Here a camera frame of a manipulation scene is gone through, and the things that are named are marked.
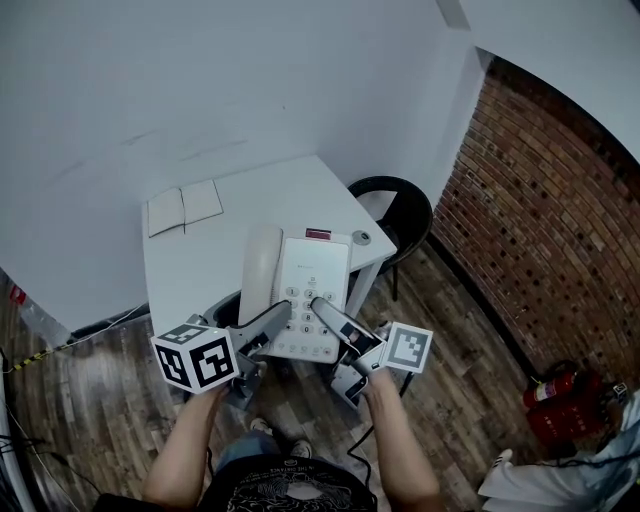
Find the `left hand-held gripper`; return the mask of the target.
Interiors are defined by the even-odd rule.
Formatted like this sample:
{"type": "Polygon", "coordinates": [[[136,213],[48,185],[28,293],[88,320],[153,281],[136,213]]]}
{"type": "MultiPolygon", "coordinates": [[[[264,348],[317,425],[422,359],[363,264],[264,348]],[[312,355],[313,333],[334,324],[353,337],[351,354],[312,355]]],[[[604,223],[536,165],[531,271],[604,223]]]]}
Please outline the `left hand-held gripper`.
{"type": "MultiPolygon", "coordinates": [[[[289,302],[278,302],[249,324],[249,340],[274,341],[292,314],[289,302]]],[[[257,349],[230,329],[217,327],[200,315],[151,339],[164,380],[194,395],[219,386],[229,388],[226,402],[246,409],[260,386],[266,364],[257,349]]]]}

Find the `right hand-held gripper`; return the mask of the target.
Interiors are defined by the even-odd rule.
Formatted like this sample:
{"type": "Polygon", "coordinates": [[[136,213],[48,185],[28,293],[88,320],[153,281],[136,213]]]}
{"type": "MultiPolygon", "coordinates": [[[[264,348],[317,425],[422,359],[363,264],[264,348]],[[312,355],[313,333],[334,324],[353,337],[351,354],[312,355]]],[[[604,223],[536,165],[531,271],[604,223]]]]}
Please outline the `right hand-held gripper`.
{"type": "Polygon", "coordinates": [[[332,373],[332,390],[354,410],[374,372],[388,367],[411,374],[423,372],[433,332],[400,322],[386,322],[373,331],[322,297],[311,310],[340,340],[342,355],[332,373]]]}

